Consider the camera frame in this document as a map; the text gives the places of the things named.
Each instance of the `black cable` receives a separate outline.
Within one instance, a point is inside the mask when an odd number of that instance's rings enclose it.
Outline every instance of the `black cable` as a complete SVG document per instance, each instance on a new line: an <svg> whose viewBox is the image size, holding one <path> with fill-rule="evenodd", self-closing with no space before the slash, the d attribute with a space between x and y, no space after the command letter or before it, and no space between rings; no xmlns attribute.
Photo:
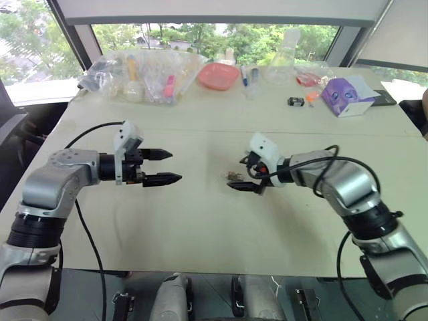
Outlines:
<svg viewBox="0 0 428 321"><path fill-rule="evenodd" d="M348 162L352 162L352 163L358 164L361 167L364 167L373 176L373 179L374 179L374 181L376 183L377 191L379 193L381 192L381 182L379 181L379 178L377 177L375 171L372 170L367 164L363 163L361 160L358 160L358 159L355 159L355 158L351 158L351 157L345 157L345 156L336 156L336 157L334 157L334 156L327 156L327 157L310 159L310 160L307 160L305 162L298 163L296 165L284 167L283 169L280 169L280 170L278 170L276 172L273 172L273 173L270 173L270 174L266 174L266 175L254 175L253 173L251 173L251 169L250 168L247 168L247 173L253 179L270 179L271 177L276 176L278 174L286 173L286 172L292 171L294 169L298 169L300 167L303 167L303 166L306 166L306 165L309 165L309 164L314 164L314 163L318 163L318 162L329 161L332 158L334 158L334 160L336 160L336 161L348 161Z"/></svg>
<svg viewBox="0 0 428 321"><path fill-rule="evenodd" d="M326 148L326 150L334 149L334 153L332 156L332 159L328 162L327 166L322 170L321 174L319 174L314 182L314 186L312 187L312 192L315 196L324 198L323 194L317 191L318 185L321 183L321 180L324 178L324 175L327 173L327 171L331 168L334 161L336 160L337 155L339 154L339 146L338 145L332 145Z"/></svg>
<svg viewBox="0 0 428 321"><path fill-rule="evenodd" d="M75 142L77 142L79 139L81 139L81 137L85 136L86 134L88 134L90 132L93 132L95 129L99 129L101 127L106 127L106 126L122 125L123 123L124 122L105 122L103 124L99 124L97 126L91 127L88 130L85 130L83 133L81 133L79 136L77 136L71 142L69 142L65 148L70 148L71 146L74 145Z"/></svg>
<svg viewBox="0 0 428 321"><path fill-rule="evenodd" d="M343 250L343 247L344 247L346 240L348 239L349 235L350 235L350 232L347 231L346 234L344 235L342 241L340 242L339 249L337 251L337 260L336 260L337 280L339 281L340 291L342 292L342 295L344 296L349 307L355 313L356 317L360 321L364 321L364 318L362 317L361 313L358 311L358 309L354 305L354 302L352 302L352 300L350 299L348 292L346 291L346 289L344 287L343 278L342 278L342 271L340 270L340 260L342 258L342 250Z"/></svg>
<svg viewBox="0 0 428 321"><path fill-rule="evenodd" d="M97 126L91 127L88 130L85 130L83 133L79 134L77 137L75 137L75 139L73 139L71 142L69 142L67 144L67 146L65 148L70 148L71 146L74 145L74 143L76 143L79 139L81 139L81 137L85 136L86 134L94 131L95 129L99 129L101 127L106 127L106 126L117 126L117 125L122 125L124 122L106 122L103 124L99 124ZM102 261L101 261L101 257L100 254L98 252L98 249L95 245L94 239L92 238L91 233L89 232L88 226L86 225L86 222L83 218L82 215L82 210L80 209L79 206L79 202L76 199L74 201L74 204L76 205L76 209L78 210L78 215L79 215L79 219L80 219L80 223L82 224L86 235L88 236L89 242L92 246L92 249L94 250L95 256L96 256L96 260L98 262L98 269L100 272L100 278L101 278L101 287L102 287L102 316L101 316L101 321L106 321L106 313L107 313L107 290L106 290L106 277L104 275L104 268L102 267ZM62 269L62 266L64 264L64 253L63 253L63 249L62 249L62 244L60 241L60 245L61 245L61 249L60 249L60 262L59 262L59 266Z"/></svg>

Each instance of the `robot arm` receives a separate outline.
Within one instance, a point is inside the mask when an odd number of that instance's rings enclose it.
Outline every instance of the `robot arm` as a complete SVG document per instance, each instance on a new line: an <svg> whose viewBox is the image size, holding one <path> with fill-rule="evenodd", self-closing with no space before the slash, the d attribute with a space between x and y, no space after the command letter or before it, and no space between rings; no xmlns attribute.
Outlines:
<svg viewBox="0 0 428 321"><path fill-rule="evenodd" d="M0 246L0 320L47 320L59 298L60 271L51 267L60 251L60 237L79 191L100 181L172 184L180 175L141 171L144 160L172 154L162 149L138 149L143 138L125 122L115 140L115 154L65 149L31 173L23 188L15 221Z"/></svg>
<svg viewBox="0 0 428 321"><path fill-rule="evenodd" d="M313 189L316 184L363 252L360 262L375 292L393 300L399 320L427 320L428 259L398 220L403 214L389 211L373 178L362 167L340 158L331 162L332 157L329 150L317 150L286 158L272 141L257 133L241 163L261 183L228 185L262 194L268 186L294 182Z"/></svg>

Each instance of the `gray floor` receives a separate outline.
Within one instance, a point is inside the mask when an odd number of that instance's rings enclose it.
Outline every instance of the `gray floor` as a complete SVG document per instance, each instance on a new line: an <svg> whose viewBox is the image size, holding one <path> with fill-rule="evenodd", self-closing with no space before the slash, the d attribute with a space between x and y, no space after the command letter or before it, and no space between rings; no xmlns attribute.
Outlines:
<svg viewBox="0 0 428 321"><path fill-rule="evenodd" d="M106 276L108 315L113 317L111 299L119 291L126 289L135 295L135 309L128 320L148 320L156 291L170 274L134 273L131 278L121 279ZM233 317L231 313L230 286L231 276L216 274L187 274L192 279L194 292L194 311L196 319L214 317ZM275 277L281 284L278 300L289 321L300 320L294 316L290 298L294 300L296 288L311 288L320 299L319 309L323 321L354 321L352 314L342 297L336 281L318 280L316 278ZM394 320L391 303L386 302L371 290L366 280L346 280L346 289L366 320ZM53 321L95 321L101 317L100 277L96 273L64 270L62 276L61 300L56 311L51 315Z"/></svg>

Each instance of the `black phone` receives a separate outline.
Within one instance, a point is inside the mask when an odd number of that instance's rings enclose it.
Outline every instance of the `black phone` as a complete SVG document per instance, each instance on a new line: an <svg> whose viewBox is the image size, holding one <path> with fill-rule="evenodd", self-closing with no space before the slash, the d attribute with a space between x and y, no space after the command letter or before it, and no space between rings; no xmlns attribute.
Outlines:
<svg viewBox="0 0 428 321"><path fill-rule="evenodd" d="M372 106L394 106L397 102L386 90L375 90L375 92L381 94L380 96L374 97Z"/></svg>

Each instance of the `white wall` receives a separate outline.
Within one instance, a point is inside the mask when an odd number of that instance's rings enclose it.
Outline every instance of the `white wall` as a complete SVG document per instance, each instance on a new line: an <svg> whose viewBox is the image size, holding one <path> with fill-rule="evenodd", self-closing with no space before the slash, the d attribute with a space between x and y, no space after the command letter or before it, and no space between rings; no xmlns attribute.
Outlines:
<svg viewBox="0 0 428 321"><path fill-rule="evenodd" d="M76 18L172 16L285 16L375 20L387 0L58 0Z"/></svg>
<svg viewBox="0 0 428 321"><path fill-rule="evenodd" d="M428 0L395 0L359 58L428 67Z"/></svg>

